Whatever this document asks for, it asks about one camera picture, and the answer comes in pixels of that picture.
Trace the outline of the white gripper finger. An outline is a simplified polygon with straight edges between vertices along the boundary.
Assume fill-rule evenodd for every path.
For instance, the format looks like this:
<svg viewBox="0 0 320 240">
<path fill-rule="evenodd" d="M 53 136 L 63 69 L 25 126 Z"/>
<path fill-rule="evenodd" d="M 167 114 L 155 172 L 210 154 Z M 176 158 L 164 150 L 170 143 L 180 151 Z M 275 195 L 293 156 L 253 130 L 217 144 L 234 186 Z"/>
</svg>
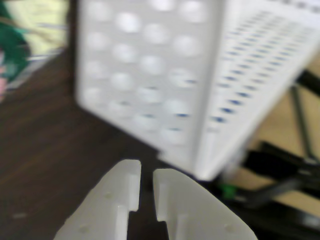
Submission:
<svg viewBox="0 0 320 240">
<path fill-rule="evenodd" d="M 140 204 L 142 165 L 117 163 L 88 193 L 55 235 L 56 240 L 125 240 L 130 212 Z"/>
<path fill-rule="evenodd" d="M 170 240 L 255 240 L 254 231 L 187 175 L 170 168 L 153 172 L 156 218 Z"/>
</svg>

